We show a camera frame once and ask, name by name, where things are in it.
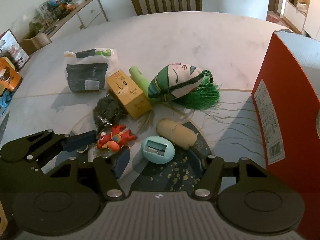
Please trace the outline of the red plush keychain toy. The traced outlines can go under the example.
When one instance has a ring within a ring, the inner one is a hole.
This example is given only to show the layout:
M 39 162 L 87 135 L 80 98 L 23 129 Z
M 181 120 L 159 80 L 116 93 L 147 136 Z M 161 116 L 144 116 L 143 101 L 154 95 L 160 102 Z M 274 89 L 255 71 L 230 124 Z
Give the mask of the red plush keychain toy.
M 94 148 L 97 150 L 97 155 L 117 153 L 124 146 L 128 146 L 130 142 L 138 139 L 125 125 L 119 124 L 113 125 L 109 132 L 95 130 L 93 132 L 96 136 Z

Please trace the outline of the beige oval case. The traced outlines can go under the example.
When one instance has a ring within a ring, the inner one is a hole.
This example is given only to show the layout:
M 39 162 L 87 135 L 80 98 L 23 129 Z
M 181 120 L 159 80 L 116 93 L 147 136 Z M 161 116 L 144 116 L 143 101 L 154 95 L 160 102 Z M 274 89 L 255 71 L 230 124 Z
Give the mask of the beige oval case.
M 191 129 L 183 126 L 179 122 L 164 118 L 156 125 L 156 132 L 159 136 L 169 140 L 174 145 L 187 150 L 197 141 L 197 135 Z

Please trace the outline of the teal egg pencil sharpener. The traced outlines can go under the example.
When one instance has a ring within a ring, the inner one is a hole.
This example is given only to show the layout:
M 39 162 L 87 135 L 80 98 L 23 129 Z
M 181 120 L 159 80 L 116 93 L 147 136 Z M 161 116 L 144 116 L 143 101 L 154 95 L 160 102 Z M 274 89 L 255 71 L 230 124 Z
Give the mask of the teal egg pencil sharpener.
M 154 164 L 166 164 L 175 156 L 173 144 L 160 136 L 150 136 L 144 139 L 140 151 L 144 158 Z

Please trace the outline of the dark packaged pouch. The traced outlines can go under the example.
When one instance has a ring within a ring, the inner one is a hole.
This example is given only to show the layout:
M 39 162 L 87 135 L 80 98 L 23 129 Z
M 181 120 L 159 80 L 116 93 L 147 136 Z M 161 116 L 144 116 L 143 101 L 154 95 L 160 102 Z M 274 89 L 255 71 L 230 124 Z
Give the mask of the dark packaged pouch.
M 119 69 L 118 54 L 113 48 L 66 51 L 64 63 L 68 87 L 73 93 L 105 90 L 107 77 Z

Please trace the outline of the yellow cardboard box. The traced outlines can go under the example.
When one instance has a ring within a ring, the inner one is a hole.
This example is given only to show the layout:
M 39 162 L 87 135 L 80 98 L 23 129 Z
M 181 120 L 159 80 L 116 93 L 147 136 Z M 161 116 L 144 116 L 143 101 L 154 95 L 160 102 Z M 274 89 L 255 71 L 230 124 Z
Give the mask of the yellow cardboard box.
M 152 110 L 151 103 L 142 89 L 122 70 L 113 73 L 106 79 L 106 82 L 133 119 Z

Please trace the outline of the green tube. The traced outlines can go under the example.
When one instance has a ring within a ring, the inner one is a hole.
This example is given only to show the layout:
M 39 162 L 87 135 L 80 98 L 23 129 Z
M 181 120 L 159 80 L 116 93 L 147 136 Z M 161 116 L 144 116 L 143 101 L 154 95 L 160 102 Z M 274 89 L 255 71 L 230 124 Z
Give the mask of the green tube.
M 137 66 L 132 66 L 129 69 L 129 73 L 131 75 L 131 79 L 136 83 L 136 85 L 143 91 L 148 101 L 153 105 L 159 102 L 159 99 L 151 99 L 148 96 L 148 88 L 150 81 L 142 74 L 142 72 L 138 69 Z

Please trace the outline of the red cardboard box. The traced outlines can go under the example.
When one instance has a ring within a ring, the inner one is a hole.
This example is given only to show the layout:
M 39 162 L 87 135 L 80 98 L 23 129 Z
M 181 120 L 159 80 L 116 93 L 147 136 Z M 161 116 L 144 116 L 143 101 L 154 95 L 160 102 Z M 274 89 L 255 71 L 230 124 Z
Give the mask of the red cardboard box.
M 319 239 L 319 41 L 275 31 L 252 98 L 267 170 L 303 198 L 298 232 Z

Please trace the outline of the wooden holder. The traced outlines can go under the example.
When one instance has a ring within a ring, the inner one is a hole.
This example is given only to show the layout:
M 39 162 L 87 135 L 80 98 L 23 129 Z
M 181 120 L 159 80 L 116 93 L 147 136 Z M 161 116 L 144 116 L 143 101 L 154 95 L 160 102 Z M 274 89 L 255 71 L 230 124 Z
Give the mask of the wooden holder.
M 51 42 L 51 39 L 45 33 L 40 33 L 33 38 L 23 39 L 20 46 L 28 55 L 31 55 Z

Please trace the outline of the red white paper bag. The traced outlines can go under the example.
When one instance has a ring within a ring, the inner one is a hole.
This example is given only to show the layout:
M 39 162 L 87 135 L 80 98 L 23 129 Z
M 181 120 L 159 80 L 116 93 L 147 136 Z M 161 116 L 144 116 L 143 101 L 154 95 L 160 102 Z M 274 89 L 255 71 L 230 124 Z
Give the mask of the red white paper bag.
M 29 55 L 17 42 L 15 36 L 8 29 L 6 32 L 1 34 L 1 57 L 7 57 L 16 70 L 20 70 L 30 59 Z

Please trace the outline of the white sideboard cabinet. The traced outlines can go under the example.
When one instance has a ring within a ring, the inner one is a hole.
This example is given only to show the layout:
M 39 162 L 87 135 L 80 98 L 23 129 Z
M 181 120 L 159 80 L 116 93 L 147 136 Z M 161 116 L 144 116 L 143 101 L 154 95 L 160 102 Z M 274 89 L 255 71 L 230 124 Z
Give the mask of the white sideboard cabinet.
M 87 28 L 108 22 L 100 0 L 85 0 L 65 18 L 55 23 L 54 30 L 47 34 L 53 42 Z

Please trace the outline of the white wall cabinet unit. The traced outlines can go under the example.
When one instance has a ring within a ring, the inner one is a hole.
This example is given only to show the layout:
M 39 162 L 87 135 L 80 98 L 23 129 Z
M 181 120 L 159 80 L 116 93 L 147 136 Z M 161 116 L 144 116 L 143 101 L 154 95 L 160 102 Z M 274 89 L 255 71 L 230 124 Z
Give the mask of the white wall cabinet unit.
M 286 0 L 283 19 L 296 33 L 319 40 L 319 0 Z

